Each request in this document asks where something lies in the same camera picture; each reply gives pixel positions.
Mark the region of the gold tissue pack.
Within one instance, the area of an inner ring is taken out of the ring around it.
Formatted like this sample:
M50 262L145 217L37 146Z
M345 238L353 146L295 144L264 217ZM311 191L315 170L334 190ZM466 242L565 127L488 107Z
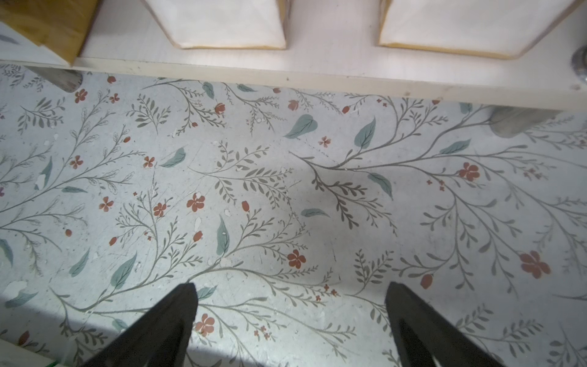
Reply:
M382 47L515 60L579 1L394 0L380 6Z
M1 2L1 60L70 66L83 48L99 2Z
M145 1L174 47L284 50L289 1Z

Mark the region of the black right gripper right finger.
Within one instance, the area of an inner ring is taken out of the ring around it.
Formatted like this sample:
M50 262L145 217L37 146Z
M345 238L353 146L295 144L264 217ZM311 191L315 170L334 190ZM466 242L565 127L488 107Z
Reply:
M391 282L385 306L403 366L500 366L404 284Z

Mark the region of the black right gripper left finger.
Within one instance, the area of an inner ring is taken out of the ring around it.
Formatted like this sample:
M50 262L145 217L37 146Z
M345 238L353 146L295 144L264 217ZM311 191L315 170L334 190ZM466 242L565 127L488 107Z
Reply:
M192 283L179 284L85 366L182 366L197 315Z

